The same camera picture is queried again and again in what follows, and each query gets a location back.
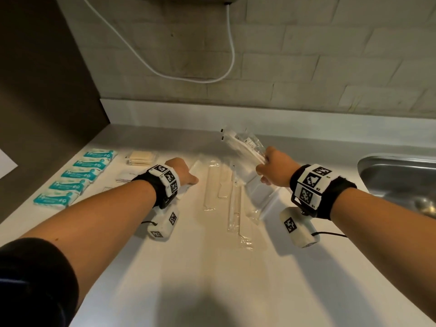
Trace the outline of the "person's left hand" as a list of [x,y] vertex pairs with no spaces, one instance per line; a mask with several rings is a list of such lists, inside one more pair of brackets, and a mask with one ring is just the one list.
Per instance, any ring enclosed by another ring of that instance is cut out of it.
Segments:
[[167,160],[165,164],[174,169],[179,177],[181,186],[184,186],[184,175],[191,174],[185,161],[180,157],[175,157],[173,159]]

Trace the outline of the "person's right hand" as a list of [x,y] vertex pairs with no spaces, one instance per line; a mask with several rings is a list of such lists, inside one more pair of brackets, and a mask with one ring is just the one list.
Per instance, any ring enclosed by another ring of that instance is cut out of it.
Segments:
[[291,177],[300,169],[301,165],[286,153],[281,152],[273,146],[266,148],[265,157],[267,163],[257,166],[270,167],[270,175],[268,178],[273,183],[272,185],[289,188]]

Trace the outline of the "clear plastic bag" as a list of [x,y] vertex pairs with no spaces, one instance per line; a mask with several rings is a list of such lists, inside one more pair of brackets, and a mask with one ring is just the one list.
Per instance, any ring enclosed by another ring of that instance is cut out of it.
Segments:
[[233,172],[235,179],[243,184],[258,177],[255,168],[266,164],[265,147],[249,130],[237,133],[229,126],[221,129],[221,141],[232,150],[233,154],[225,163]]

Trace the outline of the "person's right forearm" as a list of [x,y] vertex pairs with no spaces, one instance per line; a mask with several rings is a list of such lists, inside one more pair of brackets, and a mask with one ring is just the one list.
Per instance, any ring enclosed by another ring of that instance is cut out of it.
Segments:
[[348,188],[332,222],[389,282],[436,323],[436,220]]

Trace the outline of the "person's left forearm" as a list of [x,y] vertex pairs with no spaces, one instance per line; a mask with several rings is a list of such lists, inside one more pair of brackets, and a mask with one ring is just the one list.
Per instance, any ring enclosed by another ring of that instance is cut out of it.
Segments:
[[63,253],[78,281],[80,306],[155,202],[151,184],[132,181],[73,204],[20,238],[43,239]]

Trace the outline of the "clear wrapped wooden stirrer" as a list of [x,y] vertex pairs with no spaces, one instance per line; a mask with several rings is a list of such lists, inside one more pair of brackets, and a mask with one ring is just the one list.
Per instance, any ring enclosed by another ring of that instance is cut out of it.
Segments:
[[221,171],[220,167],[221,165],[218,160],[210,160],[204,192],[203,209],[205,211],[213,211],[216,209]]

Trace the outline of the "stack of clear plastic bags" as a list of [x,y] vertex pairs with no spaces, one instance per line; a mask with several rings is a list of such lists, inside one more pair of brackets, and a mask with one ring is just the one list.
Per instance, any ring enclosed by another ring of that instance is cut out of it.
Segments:
[[279,187],[266,185],[260,177],[254,177],[243,188],[243,212],[245,216],[258,225],[263,214],[278,194]]

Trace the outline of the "left wristband with marker tags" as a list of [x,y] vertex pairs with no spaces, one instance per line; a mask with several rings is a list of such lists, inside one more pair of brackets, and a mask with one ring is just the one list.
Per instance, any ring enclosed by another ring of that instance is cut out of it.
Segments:
[[156,164],[144,173],[137,175],[132,181],[146,181],[156,192],[154,208],[166,209],[177,197],[181,186],[175,170],[166,164]]

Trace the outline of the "wristband with marker tags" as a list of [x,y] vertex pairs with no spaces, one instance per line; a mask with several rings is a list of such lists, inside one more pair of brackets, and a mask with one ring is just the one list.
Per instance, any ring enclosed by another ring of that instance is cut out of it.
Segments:
[[319,164],[301,166],[290,179],[291,201],[304,213],[331,220],[330,214],[339,195],[356,184],[338,172]]
[[156,192],[154,208],[166,209],[177,197],[181,186],[175,170],[166,164],[156,164],[144,173],[137,175],[132,181],[146,181]]

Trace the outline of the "clear wrapped long straw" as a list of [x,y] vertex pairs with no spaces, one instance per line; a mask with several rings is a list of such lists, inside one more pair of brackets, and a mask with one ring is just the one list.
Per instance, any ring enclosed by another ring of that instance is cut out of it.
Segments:
[[237,175],[236,166],[233,161],[229,164],[231,170],[232,188],[228,210],[228,232],[239,233],[241,214],[241,180]]

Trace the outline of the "right wristband with marker tags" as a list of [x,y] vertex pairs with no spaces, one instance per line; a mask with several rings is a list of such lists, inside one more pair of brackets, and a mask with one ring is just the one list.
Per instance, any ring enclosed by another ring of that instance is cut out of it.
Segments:
[[330,214],[339,195],[356,184],[338,172],[319,164],[301,166],[290,179],[291,201],[304,213],[331,220]]

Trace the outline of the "pile of beige toothpick packets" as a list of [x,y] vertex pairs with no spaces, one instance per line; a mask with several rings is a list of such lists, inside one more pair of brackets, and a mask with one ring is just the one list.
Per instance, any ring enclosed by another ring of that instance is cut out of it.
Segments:
[[134,150],[126,157],[126,164],[130,166],[152,166],[157,155],[155,151]]

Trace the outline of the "teal tissue packet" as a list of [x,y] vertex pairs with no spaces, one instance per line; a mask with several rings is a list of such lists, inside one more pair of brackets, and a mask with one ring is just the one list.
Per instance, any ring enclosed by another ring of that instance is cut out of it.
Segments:
[[60,177],[54,181],[48,189],[57,191],[74,191],[82,195],[87,187],[91,184],[88,179],[75,179]]
[[90,183],[95,182],[98,176],[101,174],[101,170],[97,168],[83,168],[78,166],[72,166],[65,170],[61,177],[68,179],[87,179]]
[[70,207],[78,197],[79,193],[76,191],[46,190],[34,198],[33,203],[37,206],[63,210]]
[[76,160],[72,166],[80,168],[93,168],[100,171],[104,171],[110,164],[111,160],[108,158],[93,158],[93,157],[81,157]]
[[86,151],[83,156],[87,158],[106,158],[110,161],[112,161],[116,156],[118,152],[113,149],[97,149],[92,148]]

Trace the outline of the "white paper sheet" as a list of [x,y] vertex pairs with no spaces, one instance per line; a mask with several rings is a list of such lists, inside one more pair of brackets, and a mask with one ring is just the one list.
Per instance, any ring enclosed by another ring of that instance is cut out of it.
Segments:
[[18,165],[0,149],[0,179],[15,170]]

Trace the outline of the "black sleeve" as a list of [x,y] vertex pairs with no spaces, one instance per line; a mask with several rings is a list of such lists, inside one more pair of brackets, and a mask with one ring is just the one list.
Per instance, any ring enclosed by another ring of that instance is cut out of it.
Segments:
[[62,252],[39,238],[0,247],[0,327],[69,327],[79,284]]

